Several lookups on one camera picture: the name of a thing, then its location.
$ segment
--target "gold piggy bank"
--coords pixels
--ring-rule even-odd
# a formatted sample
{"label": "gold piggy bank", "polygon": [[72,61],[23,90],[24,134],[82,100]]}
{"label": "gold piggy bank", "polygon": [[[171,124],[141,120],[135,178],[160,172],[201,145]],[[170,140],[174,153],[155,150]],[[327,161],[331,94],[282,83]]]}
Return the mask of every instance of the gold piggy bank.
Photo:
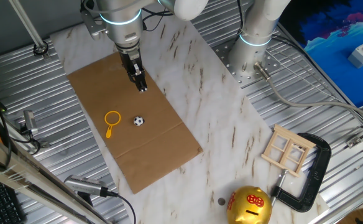
{"label": "gold piggy bank", "polygon": [[227,205],[229,224],[268,224],[272,211],[269,196],[253,186],[234,191]]}

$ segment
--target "small soccer ball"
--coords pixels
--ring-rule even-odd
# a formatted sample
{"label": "small soccer ball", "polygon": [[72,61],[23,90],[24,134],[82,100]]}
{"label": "small soccer ball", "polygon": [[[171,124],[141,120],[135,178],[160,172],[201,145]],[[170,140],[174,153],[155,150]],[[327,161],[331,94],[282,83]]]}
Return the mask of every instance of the small soccer ball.
{"label": "small soccer ball", "polygon": [[144,119],[140,116],[137,116],[133,119],[133,123],[136,126],[140,126],[140,125],[144,124]]}

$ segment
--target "white marble table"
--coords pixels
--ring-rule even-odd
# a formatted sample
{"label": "white marble table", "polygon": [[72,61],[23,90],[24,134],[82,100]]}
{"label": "white marble table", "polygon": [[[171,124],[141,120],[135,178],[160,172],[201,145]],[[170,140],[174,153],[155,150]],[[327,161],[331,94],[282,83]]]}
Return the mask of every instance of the white marble table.
{"label": "white marble table", "polygon": [[[158,4],[150,9],[163,10]],[[148,20],[147,27],[157,21]],[[84,25],[50,38],[67,74],[116,51],[105,35],[98,42],[91,39]],[[144,32],[141,52],[145,69],[204,153],[133,195],[85,113],[120,194],[133,204],[139,224],[226,224],[226,206],[217,203],[219,198],[228,201],[243,185],[269,193],[277,181],[281,170],[260,157],[272,132],[190,22],[164,17],[157,30]],[[300,178],[289,175],[283,188],[296,195],[304,181],[302,173]],[[309,223],[328,208],[319,195],[306,213],[276,202],[270,223]]]}

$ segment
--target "brown paper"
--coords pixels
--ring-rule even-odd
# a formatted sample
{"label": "brown paper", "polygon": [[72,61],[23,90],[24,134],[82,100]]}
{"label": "brown paper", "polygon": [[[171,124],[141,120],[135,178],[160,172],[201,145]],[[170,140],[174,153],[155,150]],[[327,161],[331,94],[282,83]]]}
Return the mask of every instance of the brown paper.
{"label": "brown paper", "polygon": [[[202,152],[150,75],[145,76],[148,91],[140,94],[118,53],[73,72],[68,79],[134,194]],[[107,139],[104,115],[112,110],[121,114],[121,122]],[[136,116],[144,118],[142,126],[134,125]],[[110,123],[117,120],[114,113],[108,116]]]}

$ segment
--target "toy magnifying glass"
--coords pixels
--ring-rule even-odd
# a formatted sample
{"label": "toy magnifying glass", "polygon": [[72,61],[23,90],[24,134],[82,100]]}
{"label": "toy magnifying glass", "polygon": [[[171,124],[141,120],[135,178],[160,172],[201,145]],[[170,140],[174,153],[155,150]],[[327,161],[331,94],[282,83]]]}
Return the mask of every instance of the toy magnifying glass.
{"label": "toy magnifying glass", "polygon": [[[114,123],[114,124],[111,124],[111,123],[109,123],[109,122],[107,121],[107,116],[108,116],[109,114],[111,114],[111,113],[116,113],[116,114],[118,114],[118,116],[119,116],[119,120],[118,120],[116,123]],[[113,126],[115,126],[115,125],[119,124],[119,122],[121,122],[121,114],[120,114],[118,111],[110,111],[110,112],[106,113],[106,115],[104,116],[104,121],[106,122],[106,124],[108,124],[108,129],[107,129],[107,133],[106,133],[106,138],[110,138],[110,137],[111,137],[111,133],[112,133],[112,131],[113,131]]]}

